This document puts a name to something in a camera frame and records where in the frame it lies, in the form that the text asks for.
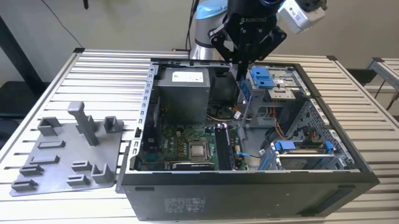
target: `blue drive latch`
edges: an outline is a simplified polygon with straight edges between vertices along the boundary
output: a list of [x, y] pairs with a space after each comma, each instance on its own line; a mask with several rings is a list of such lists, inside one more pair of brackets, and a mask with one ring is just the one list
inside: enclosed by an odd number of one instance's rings
[[259, 89], [272, 89], [275, 87], [275, 82], [266, 67], [252, 67], [251, 75]]

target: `gray plastic holder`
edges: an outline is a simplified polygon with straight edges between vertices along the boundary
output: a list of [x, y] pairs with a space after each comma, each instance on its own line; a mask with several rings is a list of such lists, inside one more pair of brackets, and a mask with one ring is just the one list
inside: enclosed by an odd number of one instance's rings
[[[71, 105], [68, 111], [81, 119], [83, 102]], [[11, 196], [113, 186], [123, 126], [116, 117], [92, 122], [91, 116], [85, 116], [77, 124], [60, 124], [55, 117], [43, 118], [37, 127], [41, 135], [11, 185]], [[88, 131], [97, 139], [95, 145]]]

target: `blue clip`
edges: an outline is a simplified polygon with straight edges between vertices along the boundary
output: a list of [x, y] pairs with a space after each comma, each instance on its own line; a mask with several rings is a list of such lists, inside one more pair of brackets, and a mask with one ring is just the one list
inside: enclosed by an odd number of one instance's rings
[[276, 142], [276, 143], [275, 143], [275, 149], [276, 149], [276, 151], [280, 151], [280, 150], [282, 150], [280, 142]]
[[292, 141], [278, 141], [282, 146], [282, 150], [296, 150], [295, 143]]
[[242, 156], [251, 156], [248, 153], [243, 153], [243, 152], [238, 152], [238, 155], [242, 155]]
[[275, 87], [275, 82], [266, 67], [252, 67], [251, 74], [259, 89], [272, 89]]
[[263, 170], [263, 167], [264, 167], [267, 161], [268, 161], [268, 156], [264, 158], [262, 165], [259, 167], [259, 170]]
[[334, 152], [334, 145], [330, 141], [326, 142], [327, 153], [331, 154]]

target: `metal rail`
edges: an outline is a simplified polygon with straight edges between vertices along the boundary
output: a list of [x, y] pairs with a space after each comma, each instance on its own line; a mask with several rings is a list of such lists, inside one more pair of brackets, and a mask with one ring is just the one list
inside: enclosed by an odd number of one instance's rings
[[[187, 58], [185, 52], [85, 50], [73, 54], [36, 103], [19, 129], [0, 150], [0, 221], [19, 223], [139, 222], [131, 204], [115, 189], [96, 189], [24, 197], [9, 196], [15, 181], [37, 139], [40, 118], [56, 116], [73, 122], [68, 102], [83, 100], [95, 119], [124, 120], [120, 150], [133, 137], [139, 104], [151, 57]], [[218, 223], [398, 223], [399, 222], [399, 125], [338, 61], [324, 56], [271, 55], [268, 62], [300, 63], [336, 119], [379, 177], [380, 185], [326, 219], [226, 220]]]

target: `blue plastic tab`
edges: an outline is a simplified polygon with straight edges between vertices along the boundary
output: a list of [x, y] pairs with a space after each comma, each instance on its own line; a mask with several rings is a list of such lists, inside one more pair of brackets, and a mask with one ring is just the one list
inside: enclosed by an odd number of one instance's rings
[[238, 155], [242, 155], [242, 156], [251, 156], [248, 153], [243, 153], [243, 152], [238, 152]]
[[227, 0], [207, 0], [199, 3], [195, 18], [203, 20], [227, 11]]
[[295, 150], [296, 146], [295, 143], [292, 141], [279, 141], [280, 145], [282, 145], [282, 150]]
[[259, 170], [263, 170], [267, 161], [268, 161], [268, 156], [264, 158], [264, 160], [263, 160], [263, 162], [262, 162], [262, 165], [260, 165], [260, 167], [259, 167]]
[[280, 151], [280, 150], [282, 150], [282, 145], [280, 145], [279, 142], [275, 143], [275, 149], [276, 149], [276, 151]]
[[242, 77], [242, 80], [239, 81], [239, 89], [243, 92], [243, 96], [244, 96], [247, 103], [251, 103], [251, 100], [252, 100], [251, 90], [247, 86], [247, 82], [243, 77]]
[[270, 77], [266, 67], [252, 67], [251, 75], [259, 89], [272, 89], [275, 87], [275, 82]]
[[332, 153], [334, 152], [334, 145], [330, 141], [326, 142], [326, 147], [327, 147], [327, 153]]

